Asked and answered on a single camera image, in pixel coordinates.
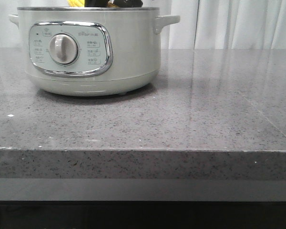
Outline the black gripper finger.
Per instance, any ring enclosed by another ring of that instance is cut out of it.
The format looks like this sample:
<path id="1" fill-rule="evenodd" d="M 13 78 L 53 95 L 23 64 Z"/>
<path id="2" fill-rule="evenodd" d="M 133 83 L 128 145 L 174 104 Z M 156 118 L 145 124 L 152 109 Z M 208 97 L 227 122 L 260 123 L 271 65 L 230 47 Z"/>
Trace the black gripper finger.
<path id="1" fill-rule="evenodd" d="M 85 0 L 85 7 L 107 7 L 109 0 Z"/>
<path id="2" fill-rule="evenodd" d="M 141 8 L 143 6 L 141 0 L 114 0 L 113 4 L 120 8 Z"/>

